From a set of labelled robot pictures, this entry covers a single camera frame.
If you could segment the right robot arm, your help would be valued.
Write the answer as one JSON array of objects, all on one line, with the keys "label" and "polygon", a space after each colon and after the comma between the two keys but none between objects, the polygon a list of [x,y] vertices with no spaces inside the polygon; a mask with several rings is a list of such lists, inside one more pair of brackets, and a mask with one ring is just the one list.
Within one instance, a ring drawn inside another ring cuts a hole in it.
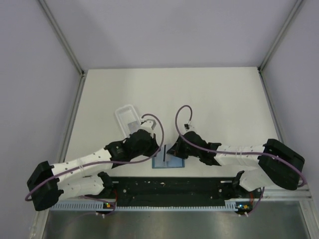
[{"label": "right robot arm", "polygon": [[194,131],[179,136],[167,153],[181,159],[196,157],[208,166],[245,167],[237,173],[232,185],[238,197],[272,185],[296,190],[305,163],[300,154],[276,139],[257,146],[229,146],[206,142]]}]

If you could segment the white plastic basket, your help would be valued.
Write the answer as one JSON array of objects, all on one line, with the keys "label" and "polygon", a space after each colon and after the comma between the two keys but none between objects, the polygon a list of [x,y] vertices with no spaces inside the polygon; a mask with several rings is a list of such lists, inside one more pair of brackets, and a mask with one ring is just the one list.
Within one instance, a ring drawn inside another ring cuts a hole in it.
[{"label": "white plastic basket", "polygon": [[131,135],[128,129],[128,123],[138,121],[141,124],[140,117],[133,105],[125,105],[116,109],[115,117],[124,137],[129,137]]}]

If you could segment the blue leather card holder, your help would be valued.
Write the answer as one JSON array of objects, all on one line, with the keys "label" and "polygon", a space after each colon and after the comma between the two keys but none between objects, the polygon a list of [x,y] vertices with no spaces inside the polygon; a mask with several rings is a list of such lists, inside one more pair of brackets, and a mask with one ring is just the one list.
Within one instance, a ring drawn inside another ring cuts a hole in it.
[{"label": "blue leather card holder", "polygon": [[165,155],[164,156],[157,156],[152,159],[152,169],[165,169],[165,168],[184,168],[184,160],[174,157]]}]

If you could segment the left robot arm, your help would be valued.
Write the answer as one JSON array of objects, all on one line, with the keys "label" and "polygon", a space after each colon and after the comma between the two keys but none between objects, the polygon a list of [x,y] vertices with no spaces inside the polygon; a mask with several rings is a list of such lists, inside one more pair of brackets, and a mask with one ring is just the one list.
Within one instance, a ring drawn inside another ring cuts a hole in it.
[{"label": "left robot arm", "polygon": [[71,198],[107,199],[114,194],[109,170],[135,164],[134,159],[140,156],[149,160],[161,146],[156,134],[140,129],[87,156],[56,164],[44,161],[37,165],[27,181],[29,193],[25,200],[33,202],[36,211],[43,211]]}]

